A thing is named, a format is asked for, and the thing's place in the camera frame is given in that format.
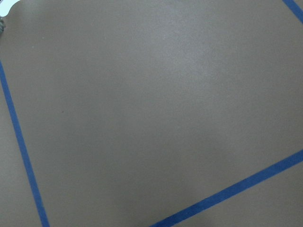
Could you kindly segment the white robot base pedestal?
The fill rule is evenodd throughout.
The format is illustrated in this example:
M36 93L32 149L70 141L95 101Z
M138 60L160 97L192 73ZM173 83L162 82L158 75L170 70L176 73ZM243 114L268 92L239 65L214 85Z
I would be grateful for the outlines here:
M0 1L0 16L6 17L12 7L20 0L1 0Z

